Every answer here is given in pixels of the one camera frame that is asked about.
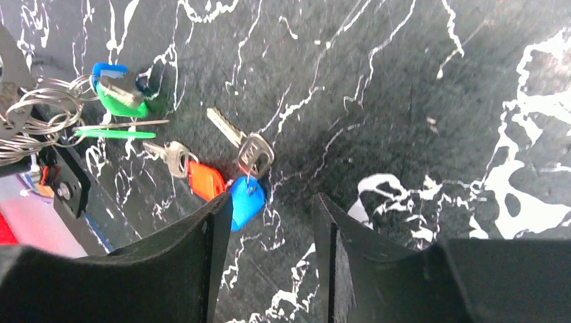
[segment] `marble pattern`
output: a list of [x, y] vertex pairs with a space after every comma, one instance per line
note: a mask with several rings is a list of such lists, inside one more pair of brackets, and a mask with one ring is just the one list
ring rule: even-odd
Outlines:
[[[231, 237], [220, 322], [317, 322], [309, 198], [421, 250], [439, 238], [567, 238], [571, 5], [561, 1], [0, 0], [36, 75], [98, 61], [138, 70], [149, 106], [227, 179], [217, 106], [271, 143], [264, 211]], [[115, 120], [86, 107], [90, 123]], [[89, 141], [114, 201], [91, 214], [107, 249], [197, 209], [136, 141]]]

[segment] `blue tag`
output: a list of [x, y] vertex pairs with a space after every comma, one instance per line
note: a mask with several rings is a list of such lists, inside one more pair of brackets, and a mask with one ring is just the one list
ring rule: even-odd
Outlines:
[[262, 186], [255, 178], [247, 176], [237, 179], [228, 190], [232, 195], [232, 231], [242, 229], [266, 203]]
[[118, 79], [123, 77], [123, 75], [129, 69], [124, 65], [113, 65], [107, 63], [96, 63], [93, 65], [93, 69], [91, 70], [91, 83], [93, 84], [93, 88], [96, 89], [97, 87], [97, 79], [102, 75], [107, 75], [114, 79]]

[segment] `silver key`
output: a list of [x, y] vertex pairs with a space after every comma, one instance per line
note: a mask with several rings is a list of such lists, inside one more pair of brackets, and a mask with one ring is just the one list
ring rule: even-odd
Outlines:
[[168, 171], [173, 177], [186, 178], [189, 173], [189, 157], [191, 151], [178, 141], [171, 141], [169, 146], [161, 147], [150, 141], [143, 141], [143, 147], [150, 153], [159, 155], [167, 165]]
[[216, 108], [208, 108], [207, 116], [231, 144], [240, 148], [238, 152], [240, 169], [257, 180], [262, 178], [269, 170], [275, 157], [266, 140], [256, 133], [246, 136], [245, 133], [232, 126]]

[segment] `pink surface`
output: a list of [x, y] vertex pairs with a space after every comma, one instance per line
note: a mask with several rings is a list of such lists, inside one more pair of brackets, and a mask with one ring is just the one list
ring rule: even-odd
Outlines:
[[0, 213], [20, 244], [68, 256], [86, 255], [52, 205], [33, 196], [15, 196], [0, 201]]

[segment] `red object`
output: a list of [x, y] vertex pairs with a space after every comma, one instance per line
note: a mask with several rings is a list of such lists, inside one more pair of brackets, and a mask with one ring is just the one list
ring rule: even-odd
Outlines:
[[10, 230], [10, 226], [4, 220], [2, 214], [0, 214], [0, 244], [18, 244], [16, 237]]
[[226, 191], [222, 175], [217, 170], [195, 161], [189, 162], [189, 183], [193, 192], [206, 201]]

